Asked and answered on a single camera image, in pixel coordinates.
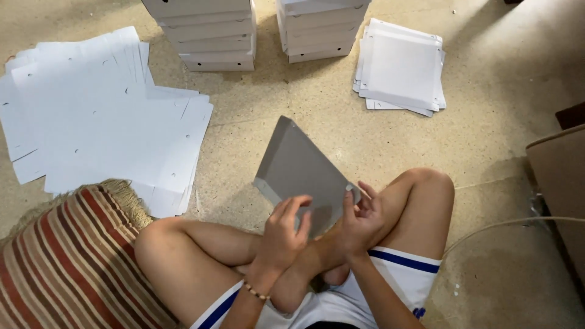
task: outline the person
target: person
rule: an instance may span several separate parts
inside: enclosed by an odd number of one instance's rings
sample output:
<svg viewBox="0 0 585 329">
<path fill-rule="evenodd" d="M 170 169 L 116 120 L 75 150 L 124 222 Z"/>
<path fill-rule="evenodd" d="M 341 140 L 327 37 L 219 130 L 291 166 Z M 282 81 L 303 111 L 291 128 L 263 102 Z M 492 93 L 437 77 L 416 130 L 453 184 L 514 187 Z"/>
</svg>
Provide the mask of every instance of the person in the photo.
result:
<svg viewBox="0 0 585 329">
<path fill-rule="evenodd" d="M 313 241 L 310 214 L 294 229 L 311 197 L 296 196 L 275 207 L 263 236 L 179 217 L 155 221 L 136 240 L 137 262 L 161 301 L 194 329 L 423 328 L 453 183 L 416 168 L 379 193 L 359 186 L 358 205 L 347 191 L 342 218 Z M 317 275 L 331 288 L 307 292 Z"/>
</svg>

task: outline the knee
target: knee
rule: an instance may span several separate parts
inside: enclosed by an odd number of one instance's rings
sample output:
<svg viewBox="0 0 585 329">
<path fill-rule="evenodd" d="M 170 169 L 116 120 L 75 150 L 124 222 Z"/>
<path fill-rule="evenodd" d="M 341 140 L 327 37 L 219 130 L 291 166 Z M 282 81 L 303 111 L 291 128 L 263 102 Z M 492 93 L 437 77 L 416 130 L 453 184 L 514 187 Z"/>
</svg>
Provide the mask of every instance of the knee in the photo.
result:
<svg viewBox="0 0 585 329">
<path fill-rule="evenodd" d="M 411 176 L 414 180 L 414 183 L 438 184 L 445 192 L 455 192 L 455 187 L 451 177 L 449 177 L 449 175 L 446 173 L 442 173 L 438 170 L 421 167 L 409 169 L 405 172 L 405 174 Z"/>
<path fill-rule="evenodd" d="M 134 242 L 134 254 L 138 266 L 142 266 L 155 256 L 169 233 L 177 227 L 179 218 L 169 217 L 156 220 L 143 228 Z"/>
</svg>

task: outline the white shorts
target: white shorts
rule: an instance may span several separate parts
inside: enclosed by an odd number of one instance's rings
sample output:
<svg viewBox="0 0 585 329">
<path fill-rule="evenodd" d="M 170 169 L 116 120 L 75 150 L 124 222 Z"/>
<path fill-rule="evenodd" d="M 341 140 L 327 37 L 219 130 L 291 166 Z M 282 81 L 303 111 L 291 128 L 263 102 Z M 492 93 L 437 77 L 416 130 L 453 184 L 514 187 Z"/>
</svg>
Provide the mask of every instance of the white shorts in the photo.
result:
<svg viewBox="0 0 585 329">
<path fill-rule="evenodd" d="M 368 253 L 402 302 L 416 317 L 422 317 L 425 312 L 423 306 L 441 261 L 383 247 L 374 247 Z M 219 328 L 241 287 L 242 282 L 239 282 L 225 292 L 191 329 Z M 270 302 L 266 303 L 256 328 L 305 329 L 319 321 L 348 323 L 360 329 L 378 327 L 356 278 L 350 272 L 341 286 L 322 293 L 307 293 L 295 313 L 283 314 Z"/>
</svg>

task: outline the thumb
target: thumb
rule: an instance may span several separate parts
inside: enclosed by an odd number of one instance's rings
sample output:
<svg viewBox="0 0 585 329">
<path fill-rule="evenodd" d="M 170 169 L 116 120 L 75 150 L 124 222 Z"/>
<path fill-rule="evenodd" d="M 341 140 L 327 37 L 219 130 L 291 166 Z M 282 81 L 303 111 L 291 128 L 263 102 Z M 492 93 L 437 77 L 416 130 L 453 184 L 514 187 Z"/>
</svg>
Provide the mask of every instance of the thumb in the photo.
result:
<svg viewBox="0 0 585 329">
<path fill-rule="evenodd" d="M 343 216 L 355 216 L 353 210 L 353 193 L 351 191 L 345 191 L 345 195 L 343 196 Z"/>
<path fill-rule="evenodd" d="M 297 238 L 306 242 L 311 230 L 311 212 L 307 211 L 302 215 L 301 224 L 298 227 Z"/>
</svg>

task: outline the beaded bracelet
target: beaded bracelet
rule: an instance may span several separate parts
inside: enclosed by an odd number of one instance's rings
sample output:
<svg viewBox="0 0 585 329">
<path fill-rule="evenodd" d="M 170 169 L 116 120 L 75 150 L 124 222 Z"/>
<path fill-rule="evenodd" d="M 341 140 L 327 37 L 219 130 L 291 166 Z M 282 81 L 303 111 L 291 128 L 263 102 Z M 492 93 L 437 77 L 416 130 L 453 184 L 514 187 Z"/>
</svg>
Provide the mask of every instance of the beaded bracelet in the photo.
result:
<svg viewBox="0 0 585 329">
<path fill-rule="evenodd" d="M 270 299 L 270 296 L 264 296 L 262 294 L 259 294 L 257 291 L 254 290 L 254 288 L 252 288 L 252 286 L 250 285 L 250 283 L 248 283 L 247 281 L 244 280 L 244 286 L 246 286 L 246 289 L 254 296 L 256 296 L 258 299 L 262 300 L 262 301 L 266 301 Z"/>
</svg>

